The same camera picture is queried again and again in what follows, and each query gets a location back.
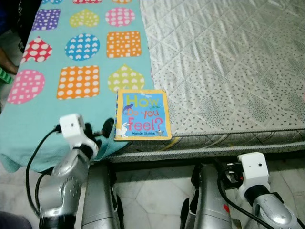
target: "quilted mattress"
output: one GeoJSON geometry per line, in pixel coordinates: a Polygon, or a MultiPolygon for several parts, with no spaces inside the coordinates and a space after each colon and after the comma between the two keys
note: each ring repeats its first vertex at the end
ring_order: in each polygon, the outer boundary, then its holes
{"type": "Polygon", "coordinates": [[[142,0],[171,141],[115,162],[305,150],[304,0],[142,0]]]}

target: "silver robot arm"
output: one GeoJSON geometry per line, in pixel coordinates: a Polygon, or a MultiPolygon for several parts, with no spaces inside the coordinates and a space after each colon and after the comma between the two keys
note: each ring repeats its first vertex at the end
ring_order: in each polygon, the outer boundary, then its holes
{"type": "Polygon", "coordinates": [[[101,146],[80,115],[62,117],[60,126],[71,150],[54,167],[50,181],[40,191],[40,229],[74,229],[81,186],[87,178],[90,160],[101,146]]]}
{"type": "Polygon", "coordinates": [[[252,206],[253,214],[275,229],[301,229],[296,215],[277,193],[270,193],[269,172],[262,153],[240,155],[243,166],[243,184],[239,196],[252,206]]]}

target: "blue book cover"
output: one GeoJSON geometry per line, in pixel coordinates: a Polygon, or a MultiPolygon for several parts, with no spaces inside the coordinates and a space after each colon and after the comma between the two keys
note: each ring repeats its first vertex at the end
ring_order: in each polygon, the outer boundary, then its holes
{"type": "Polygon", "coordinates": [[[115,140],[172,138],[164,90],[119,89],[115,122],[115,140]]]}

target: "pink polka dot circle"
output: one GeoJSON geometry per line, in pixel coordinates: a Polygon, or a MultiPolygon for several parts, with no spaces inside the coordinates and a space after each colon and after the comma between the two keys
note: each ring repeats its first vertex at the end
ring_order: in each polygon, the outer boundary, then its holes
{"type": "Polygon", "coordinates": [[[129,8],[116,7],[106,13],[105,19],[108,24],[120,27],[129,25],[135,19],[135,14],[129,8]]]}
{"type": "Polygon", "coordinates": [[[25,69],[16,76],[10,91],[8,103],[23,104],[35,98],[44,87],[44,77],[41,72],[25,69]]]}

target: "purple polka dot square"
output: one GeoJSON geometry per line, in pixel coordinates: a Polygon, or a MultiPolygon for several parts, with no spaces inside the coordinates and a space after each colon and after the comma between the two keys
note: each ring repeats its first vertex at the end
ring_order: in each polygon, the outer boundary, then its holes
{"type": "Polygon", "coordinates": [[[39,10],[32,27],[33,30],[54,30],[57,28],[60,9],[39,10]]]}

